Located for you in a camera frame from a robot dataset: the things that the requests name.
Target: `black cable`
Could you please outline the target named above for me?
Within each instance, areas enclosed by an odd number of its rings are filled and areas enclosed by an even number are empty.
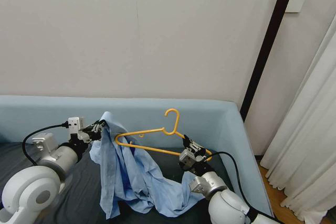
[[[69,124],[68,124],[68,121],[66,121],[65,123],[63,124],[57,124],[57,125],[52,125],[52,126],[48,126],[48,127],[45,127],[45,128],[42,128],[40,130],[36,130],[32,133],[30,133],[28,136],[25,137],[25,139],[23,139],[22,141],[22,151],[23,151],[23,154],[25,154],[25,156],[27,157],[27,159],[29,159],[29,161],[33,164],[33,165],[37,165],[37,163],[29,156],[29,154],[27,153],[26,151],[26,142],[28,140],[28,138],[30,138],[31,136],[35,135],[36,133],[39,133],[41,131],[45,131],[45,130],[48,130],[48,129],[52,129],[52,128],[58,128],[58,127],[65,127],[65,128],[68,128],[69,127]]]
[[[270,219],[272,219],[272,220],[274,220],[274,221],[276,221],[276,222],[279,222],[279,223],[281,223],[281,224],[284,224],[283,222],[279,221],[278,219],[276,219],[276,218],[274,218],[274,217],[272,217],[272,216],[269,216],[269,215],[267,215],[267,214],[265,214],[265,213],[259,211],[258,209],[255,209],[255,208],[254,208],[254,207],[247,201],[247,199],[246,199],[246,197],[245,197],[245,195],[244,195],[244,193],[243,193],[243,189],[242,189],[242,187],[241,187],[242,185],[240,184],[240,178],[239,178],[239,172],[238,172],[238,166],[237,166],[237,163],[236,163],[235,159],[233,158],[233,156],[232,156],[230,153],[228,153],[228,152],[215,152],[215,153],[212,153],[212,154],[206,156],[206,157],[203,158],[200,162],[204,162],[204,161],[206,161],[208,158],[210,158],[210,157],[212,157],[212,156],[215,156],[215,155],[219,155],[219,154],[225,154],[225,155],[229,156],[229,157],[231,158],[231,160],[233,161],[233,164],[235,165],[235,169],[236,169],[236,175],[237,175],[238,187],[239,187],[241,196],[243,197],[243,199],[244,199],[244,201],[246,202],[246,204],[248,205],[248,207],[249,207],[250,209],[254,209],[254,210],[256,210],[259,214],[264,215],[264,216],[267,217],[267,218],[270,218]]]

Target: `light blue cloth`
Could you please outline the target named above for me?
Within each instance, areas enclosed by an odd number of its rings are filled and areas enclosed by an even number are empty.
[[[101,141],[93,143],[90,156],[100,164],[100,206],[107,219],[120,214],[119,200],[125,201],[137,212],[145,214],[155,206],[159,213],[177,217],[203,198],[189,188],[194,174],[184,173],[182,184],[164,178],[147,151],[115,143],[114,137],[126,130],[110,112],[105,112],[101,119],[106,120],[109,127],[104,128]],[[136,143],[132,137],[121,137],[119,140]]]

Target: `hanger hook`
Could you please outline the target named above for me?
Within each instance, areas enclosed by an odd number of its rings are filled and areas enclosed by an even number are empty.
[[[174,129],[173,129],[172,132],[167,132],[166,129],[165,129],[165,127],[163,127],[163,128],[162,128],[162,131],[163,131],[163,133],[166,134],[166,135],[173,135],[173,134],[175,134],[175,132],[177,131],[177,126],[178,126],[178,124],[179,124],[178,122],[179,122],[179,120],[180,120],[180,113],[179,113],[179,111],[178,111],[177,109],[173,109],[173,108],[171,108],[171,109],[166,110],[166,112],[164,113],[164,116],[167,116],[167,115],[169,114],[169,112],[172,112],[172,111],[174,111],[174,112],[176,113],[175,126],[174,126]]]

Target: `wall outlet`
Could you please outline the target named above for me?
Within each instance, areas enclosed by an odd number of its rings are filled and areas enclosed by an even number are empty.
[[[289,0],[286,8],[286,13],[299,13],[302,9],[305,0]]]

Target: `dark wooden frame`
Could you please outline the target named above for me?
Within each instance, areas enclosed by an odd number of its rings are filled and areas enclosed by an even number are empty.
[[[269,21],[267,31],[264,37],[263,44],[261,45],[261,49],[257,58],[257,62],[254,66],[253,73],[248,84],[243,104],[240,108],[241,118],[245,121],[248,110],[251,106],[253,97],[257,90],[261,75],[265,68],[269,53],[271,52],[272,46],[274,44],[275,38],[277,36],[282,18],[285,14],[286,7],[288,5],[289,0],[277,0],[271,19]]]

